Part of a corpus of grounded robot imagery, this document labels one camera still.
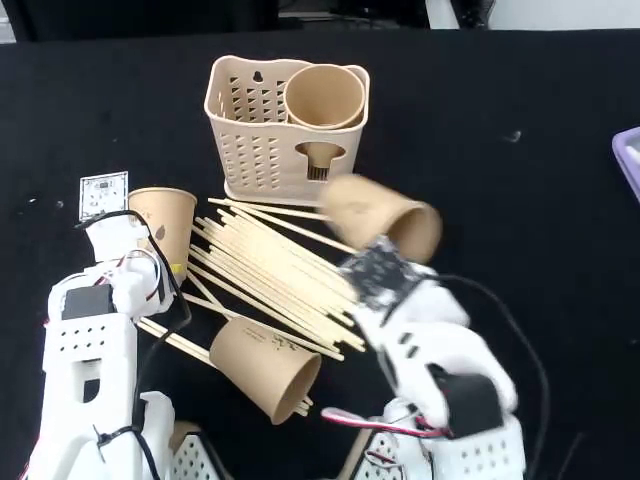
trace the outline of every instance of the white plastic part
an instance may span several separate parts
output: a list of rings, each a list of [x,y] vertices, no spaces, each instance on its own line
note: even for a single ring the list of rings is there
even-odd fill
[[[66,479],[78,455],[90,452],[84,446],[96,442],[96,430],[110,433],[131,424],[136,352],[136,329],[126,315],[49,322],[40,438],[31,455],[30,480]],[[98,394],[84,403],[85,382],[95,379],[100,380]],[[140,478],[133,435],[103,446],[100,454],[111,478]]]
[[[435,480],[522,480],[522,429],[513,415],[504,425],[458,440],[423,441],[433,454]]]
[[[382,419],[398,426],[415,427],[413,415],[400,399],[387,404]],[[381,461],[368,452],[393,463]],[[522,480],[525,467],[520,423],[513,415],[506,415],[500,428],[454,440],[419,440],[376,433],[365,447],[353,479]]]
[[[347,66],[362,81],[365,105],[349,128],[321,131],[287,122],[284,87],[300,60],[217,59],[204,102],[225,175],[225,192],[243,201],[317,206],[320,190],[334,176],[351,173],[369,116],[369,75]],[[332,160],[325,180],[310,180],[308,158],[296,150],[306,142],[327,142],[345,150]]]
[[[173,457],[172,480],[223,480],[198,435],[187,435]]]
[[[169,438],[173,433],[175,411],[171,400],[160,392],[145,392],[140,398],[147,402],[144,410],[142,436],[149,445],[160,478],[170,478],[173,454]],[[142,480],[152,480],[146,458],[142,455]]]
[[[415,403],[429,425],[446,427],[449,409],[426,365],[435,363],[451,374],[478,373],[489,378],[500,406],[512,412],[515,386],[484,340],[452,323],[402,323],[385,330],[385,349],[393,364],[396,394]]]

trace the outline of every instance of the bamboo skewer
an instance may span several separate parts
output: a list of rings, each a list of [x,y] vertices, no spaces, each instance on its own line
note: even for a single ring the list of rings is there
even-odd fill
[[[285,316],[296,323],[301,324],[307,330],[321,335],[323,338],[333,340],[343,340],[359,351],[364,351],[364,340],[345,329],[341,325],[332,322],[331,319],[310,309],[301,309],[293,299],[284,297],[280,292],[271,287],[268,283],[260,284],[259,279],[240,272],[240,269],[221,257],[214,257],[195,245],[191,245],[190,252],[194,258],[207,265],[209,268],[221,270],[224,276],[249,292],[251,295],[270,305],[272,308],[281,308],[285,311]]]
[[[364,344],[364,341],[362,339],[344,327],[332,322],[331,319],[323,316],[315,310],[310,308],[304,309],[304,306],[300,307],[300,305],[296,305],[292,298],[287,299],[278,292],[278,290],[269,286],[267,282],[262,282],[262,284],[260,284],[256,277],[253,277],[254,280],[252,280],[252,277],[240,273],[239,269],[234,268],[230,262],[216,259],[216,257],[211,255],[207,256],[206,252],[200,251],[197,247],[194,247],[194,250],[203,258],[211,260],[212,264],[218,270],[222,270],[227,273],[225,275],[227,278],[232,280],[236,285],[241,286],[246,291],[249,291],[252,295],[256,295],[257,292],[260,292],[260,295],[262,295],[262,291],[270,292],[269,296],[266,298],[271,298],[271,300],[281,308],[285,308],[288,312],[298,315],[298,320],[302,319],[302,321],[304,321],[304,318],[309,318],[310,320],[315,319],[314,321],[305,322],[305,325],[308,326],[309,329],[315,329],[316,331],[320,331],[320,329],[322,329],[322,331],[326,331],[328,329],[332,334],[331,338],[343,340],[357,350],[363,349],[362,344]]]
[[[235,205],[235,202],[229,203],[229,205],[232,205],[230,208],[231,208],[231,211],[234,213],[237,213],[238,210],[243,210],[245,213],[249,213],[255,217],[266,220],[267,222],[286,228],[288,230],[291,230],[292,232],[296,232],[300,235],[311,238],[312,240],[315,240],[317,242],[324,243],[325,245],[328,245],[330,247],[336,248],[338,250],[342,250],[345,253],[349,253],[349,254],[358,253],[358,250],[356,250],[353,247],[349,247],[343,243],[336,242],[335,240],[331,240],[330,238],[324,237],[322,235],[319,235],[305,228],[298,227],[297,225],[294,225],[292,223],[285,222],[284,220],[280,220],[279,218],[273,217],[259,210],[254,210],[253,208],[250,208],[247,206],[244,206],[242,209],[240,209],[239,207],[233,206]]]
[[[305,318],[303,318],[304,313],[300,314],[299,311],[296,311],[296,308],[294,305],[292,305],[291,303],[287,304],[286,302],[282,304],[278,303],[276,300],[274,300],[274,298],[265,294],[264,291],[261,291],[259,287],[256,287],[255,283],[253,283],[247,277],[238,275],[235,269],[230,267],[228,264],[223,264],[222,262],[213,261],[208,256],[207,252],[200,249],[199,247],[195,245],[191,245],[191,248],[189,249],[189,253],[191,254],[192,257],[194,257],[195,259],[197,259],[199,262],[206,265],[207,267],[211,268],[213,271],[222,270],[222,272],[224,272],[222,273],[224,277],[226,277],[228,280],[231,280],[237,286],[242,288],[242,290],[244,290],[245,292],[248,292],[249,294],[253,295],[255,298],[263,302],[265,305],[269,305],[275,311],[278,311],[278,309],[284,310],[283,315],[295,321],[302,328],[305,328],[306,330],[309,330],[310,332],[315,333],[316,335],[319,335],[321,338],[324,338],[325,340],[330,342],[333,342],[339,339],[339,337],[335,334],[335,332],[333,332],[333,330],[330,330],[329,332],[320,331],[318,327],[314,326],[312,323],[305,320]]]
[[[142,330],[153,335],[156,338],[160,338],[167,331],[167,329],[162,325],[159,325],[153,320],[150,320],[144,317],[140,320],[140,322],[138,323],[138,326]],[[204,348],[200,347],[199,345],[196,345],[195,343],[190,342],[186,338],[181,337],[180,335],[174,333],[167,338],[167,343],[172,347],[175,347],[178,350],[181,350],[187,355],[197,360],[200,360],[203,363],[206,363],[210,367],[213,367],[216,370],[218,369],[218,367],[216,367],[213,363],[211,363],[211,360],[209,360],[209,352],[207,352]],[[296,407],[295,412],[298,413],[299,415],[302,415],[303,417],[306,417],[311,405],[313,405],[313,401],[309,398],[309,396],[305,396],[302,402],[300,402]]]
[[[184,295],[184,298],[185,298],[185,300],[187,302],[191,302],[191,303],[194,303],[196,305],[200,305],[201,307],[208,308],[209,310],[214,311],[214,312],[218,312],[218,313],[222,313],[221,310],[225,310],[226,312],[228,312],[228,314],[235,314],[238,317],[242,317],[245,320],[250,321],[251,323],[259,325],[260,327],[264,328],[265,330],[269,330],[270,332],[273,332],[276,335],[281,336],[282,338],[286,338],[287,340],[289,340],[291,342],[297,343],[298,345],[300,345],[302,347],[305,347],[305,348],[307,348],[309,350],[313,350],[315,352],[318,352],[318,353],[320,353],[322,355],[325,355],[327,357],[331,357],[331,358],[333,358],[335,360],[338,360],[340,362],[344,360],[344,356],[343,355],[341,355],[340,353],[337,353],[337,352],[335,352],[333,350],[329,350],[327,348],[320,347],[320,346],[318,346],[318,345],[316,345],[314,343],[307,342],[306,340],[298,338],[298,337],[296,337],[294,335],[290,335],[287,332],[283,332],[282,330],[278,330],[277,328],[273,328],[273,327],[271,327],[269,325],[265,325],[264,323],[258,322],[256,320],[253,320],[253,319],[249,318],[249,317],[245,317],[244,315],[240,315],[239,313],[232,312],[231,310],[227,310],[225,308],[218,308],[215,304],[207,302],[205,300],[202,300],[202,299],[200,299],[198,297],[194,297],[193,295],[189,295],[188,293],[184,293],[183,295]]]
[[[286,270],[286,276],[283,274],[282,277],[287,278],[288,283],[285,284],[284,281],[279,282],[282,286],[295,292],[294,294],[303,301],[308,300],[305,298],[303,292],[306,294],[309,291],[317,291],[318,295],[315,295],[311,300],[319,300],[322,298],[326,303],[316,302],[318,309],[326,313],[331,313],[348,326],[353,326],[353,321],[345,317],[342,312],[352,311],[355,305],[340,296],[337,292],[328,288],[328,286],[322,282],[305,275],[295,264],[288,263],[282,255],[277,256],[277,259],[274,255],[271,255],[271,258],[261,255],[259,250],[255,248],[251,249],[249,245],[246,245],[242,235],[231,226],[229,226],[229,229],[225,229],[210,219],[203,221],[202,219],[196,218],[196,222],[204,226],[205,234],[208,234],[207,238],[209,242],[216,247],[226,250],[231,255],[239,257],[242,262],[248,263],[254,268],[261,270],[261,272],[268,275],[270,279],[275,278],[278,280],[278,277],[276,277],[273,272],[283,272]],[[278,264],[276,263],[277,260],[281,260],[282,262]]]
[[[230,226],[230,228],[235,229],[240,236],[242,236],[243,229],[245,231],[248,229],[253,232],[254,235],[259,235],[264,241],[269,242],[269,244],[288,250],[294,254],[291,261],[295,262],[301,270],[305,271],[313,278],[321,278],[327,286],[351,302],[357,301],[357,294],[355,293],[355,290],[347,280],[339,274],[339,270],[335,265],[327,262],[321,257],[318,257],[314,253],[305,250],[289,240],[287,237],[251,218],[244,212],[240,212],[236,217],[229,215],[221,209],[218,209],[218,212],[222,216],[222,221],[226,225]]]
[[[222,198],[209,198],[209,203],[215,203],[216,205],[233,205],[238,208],[244,206],[253,208],[254,210],[260,210],[261,212],[276,213],[281,215],[288,215],[290,217],[307,218],[309,220],[321,220],[324,222],[330,221],[329,217],[321,213],[305,212],[304,210],[293,210],[290,208],[268,207],[266,205],[258,205],[257,203],[249,202],[235,202],[233,200],[226,200]]]
[[[326,340],[322,339],[320,336],[316,335],[313,332],[310,332],[309,330],[307,330],[305,328],[300,327],[299,325],[297,325],[293,321],[289,320],[284,315],[281,315],[280,313],[276,312],[275,310],[267,307],[266,305],[263,305],[262,303],[258,302],[257,300],[254,300],[253,298],[249,297],[248,295],[245,295],[243,292],[239,291],[238,289],[236,289],[235,287],[229,285],[228,283],[223,282],[222,280],[214,277],[213,275],[211,275],[210,273],[208,273],[205,270],[201,269],[197,265],[194,265],[193,263],[189,262],[188,263],[188,267],[189,267],[189,269],[191,271],[193,271],[193,272],[197,273],[198,275],[200,275],[201,277],[209,280],[211,283],[214,283],[215,285],[217,285],[218,287],[226,290],[227,292],[231,293],[232,295],[235,295],[236,297],[238,297],[241,300],[245,301],[246,303],[248,303],[252,307],[257,308],[258,310],[262,311],[263,313],[266,313],[270,317],[275,318],[276,320],[282,322],[287,327],[291,328],[292,330],[295,330],[299,334],[309,338],[310,340],[313,340],[314,342],[317,342],[319,345],[322,345],[323,347],[326,347],[328,349],[335,348],[335,347],[333,347],[333,345],[331,343],[329,343]]]

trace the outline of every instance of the black cable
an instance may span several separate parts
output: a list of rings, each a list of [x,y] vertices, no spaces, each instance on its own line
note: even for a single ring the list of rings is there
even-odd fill
[[[537,374],[538,380],[540,382],[540,426],[538,428],[538,434],[536,436],[536,441],[533,447],[533,454],[531,455],[531,461],[529,462],[529,468],[527,471],[527,479],[534,480],[536,476],[536,472],[538,469],[538,465],[540,463],[540,455],[542,454],[542,449],[544,447],[545,438],[547,435],[547,429],[549,427],[549,412],[551,409],[551,389],[549,387],[549,378],[547,377],[547,372],[544,368],[542,360],[538,356],[538,353],[533,348],[533,345],[529,342],[524,332],[520,329],[518,322],[513,317],[509,308],[506,304],[500,300],[495,293],[489,290],[487,287],[482,285],[480,282],[476,282],[475,280],[471,280],[470,278],[461,277],[460,275],[431,275],[428,273],[423,274],[423,277],[428,278],[430,280],[435,280],[439,282],[448,282],[454,281],[459,282],[464,285],[467,285],[471,288],[475,288],[476,290],[484,293],[487,297],[489,297],[493,302],[497,305],[498,310],[502,313],[504,318],[507,320],[507,323],[514,331],[524,348],[527,350],[531,361],[533,362]]]
[[[182,295],[182,292],[180,291],[180,286],[178,285],[178,282],[176,281],[176,278],[173,275],[173,271],[171,270],[171,265],[169,265],[167,257],[164,256],[164,254],[162,253],[162,250],[160,250],[160,247],[158,246],[158,244],[156,243],[155,239],[153,238],[153,235],[151,234],[151,229],[149,228],[149,224],[142,217],[142,215],[140,215],[138,212],[136,212],[135,210],[118,210],[118,211],[115,211],[115,212],[102,213],[100,215],[96,215],[93,218],[90,218],[89,220],[87,220],[87,221],[85,221],[85,222],[83,222],[83,223],[81,223],[79,225],[76,225],[76,228],[81,229],[81,230],[86,230],[91,225],[93,225],[93,224],[95,224],[97,222],[100,222],[102,220],[106,220],[107,218],[122,217],[122,216],[133,216],[133,217],[135,217],[142,225],[144,225],[149,230],[149,235],[147,237],[148,240],[149,240],[149,243],[154,248],[154,250],[156,251],[156,253],[160,257],[160,260],[162,261],[162,264],[166,268],[167,275],[169,276],[169,282],[171,283],[171,286],[173,287],[173,290],[175,291],[176,296],[178,297],[178,300],[180,301],[180,305],[182,307],[182,310],[184,311],[184,318],[180,322],[176,322],[171,327],[169,327],[167,329],[167,331],[161,337],[159,337],[153,343],[153,345],[151,345],[151,348],[147,351],[147,354],[144,356],[144,358],[142,359],[142,362],[140,363],[140,370],[138,372],[138,377],[136,379],[136,386],[135,386],[135,389],[134,389],[134,392],[133,392],[133,413],[132,413],[132,418],[133,418],[133,421],[135,423],[138,419],[141,418],[139,416],[140,405],[141,405],[141,402],[140,402],[140,388],[142,386],[144,376],[145,376],[145,374],[147,373],[147,371],[149,369],[149,365],[151,363],[151,359],[153,358],[155,353],[160,348],[160,345],[162,345],[167,338],[169,338],[172,334],[180,331],[185,326],[187,326],[189,323],[191,323],[191,309],[189,308],[189,304],[185,300],[184,295]]]
[[[564,474],[567,473],[567,470],[569,469],[569,465],[571,464],[571,459],[573,458],[573,455],[576,453],[576,450],[578,450],[578,447],[582,443],[582,440],[584,440],[585,436],[586,435],[584,432],[580,432],[575,436],[575,438],[571,442],[571,446],[569,447],[569,451],[567,452],[567,456],[565,457],[564,462],[562,462],[562,466],[560,467],[560,471],[558,472],[558,478],[556,478],[556,480],[562,480],[564,478]]]
[[[147,443],[147,440],[142,436],[142,433],[140,433],[140,429],[138,427],[135,427],[134,425],[129,425],[126,427],[119,428],[113,433],[99,434],[98,449],[111,443],[112,440],[115,440],[120,435],[129,433],[129,432],[133,433],[133,435],[136,437],[136,440],[140,444],[142,453],[144,454],[144,457],[147,460],[147,464],[149,465],[149,472],[151,472],[151,478],[153,478],[153,480],[161,480],[160,475],[158,474],[158,467],[156,467],[156,462],[154,461],[153,455],[151,454],[151,449],[149,448],[149,444]]]

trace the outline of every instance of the black cloth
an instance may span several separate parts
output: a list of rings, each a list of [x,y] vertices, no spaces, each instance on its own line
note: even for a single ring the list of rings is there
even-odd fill
[[[233,53],[369,71],[371,116],[356,170],[440,211],[433,267],[495,289],[547,366],[552,423],[539,478],[556,478],[580,432],[565,480],[632,478],[640,206],[610,144],[640,124],[640,65],[630,53],[639,49],[632,31],[305,32],[0,47],[3,471],[14,477],[37,438],[49,289],[92,262],[88,239],[72,229],[78,179],[128,170],[131,188],[184,188],[198,196],[199,215],[215,215],[205,198],[223,195],[223,177],[202,104],[211,63]],[[489,301],[453,291],[517,385],[530,450],[539,422],[535,371]],[[185,336],[206,346],[223,320],[193,310]],[[141,351],[150,342],[139,335]],[[368,416],[392,397],[374,356],[348,351],[344,363],[324,362],[310,418],[273,427],[220,373],[169,346],[156,362],[148,388],[168,394],[178,418],[204,427],[238,479],[336,475],[356,432],[323,422],[320,409]]]

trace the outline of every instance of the cup rim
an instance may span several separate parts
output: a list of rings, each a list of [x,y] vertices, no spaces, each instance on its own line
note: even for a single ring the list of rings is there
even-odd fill
[[[300,118],[298,118],[296,115],[294,115],[291,112],[291,109],[289,108],[289,103],[287,102],[287,93],[289,92],[289,85],[291,85],[291,81],[294,80],[298,75],[300,75],[302,72],[305,72],[307,70],[313,69],[313,68],[318,68],[318,67],[332,67],[332,68],[338,68],[344,72],[346,72],[349,76],[351,76],[353,79],[355,79],[356,82],[358,82],[358,85],[360,87],[360,103],[358,104],[358,108],[356,109],[355,113],[353,113],[353,115],[351,115],[349,118],[347,118],[346,120],[337,123],[337,124],[333,124],[333,125],[314,125],[313,123],[308,123],[305,122],[304,120],[301,120]],[[366,95],[367,92],[365,90],[365,87],[362,83],[362,80],[360,80],[360,78],[351,70],[349,70],[347,67],[343,67],[341,65],[336,65],[334,63],[314,63],[312,65],[308,65],[304,68],[301,68],[300,70],[298,70],[296,73],[294,73],[293,75],[291,75],[291,77],[289,77],[289,80],[287,80],[287,83],[284,86],[284,91],[282,93],[282,99],[284,102],[284,109],[287,112],[287,115],[292,117],[295,120],[295,123],[302,125],[304,127],[307,128],[311,128],[313,130],[340,130],[341,128],[345,128],[348,126],[358,118],[358,116],[362,113],[365,103],[366,103]]]
[[[187,197],[193,200],[194,204],[197,205],[198,199],[193,193],[187,192],[186,190],[181,190],[179,188],[171,188],[171,187],[145,187],[134,190],[133,192],[129,192],[127,198],[131,200],[131,197],[134,197],[141,193],[151,193],[151,192],[171,192],[171,193],[179,193],[181,195],[186,195]]]

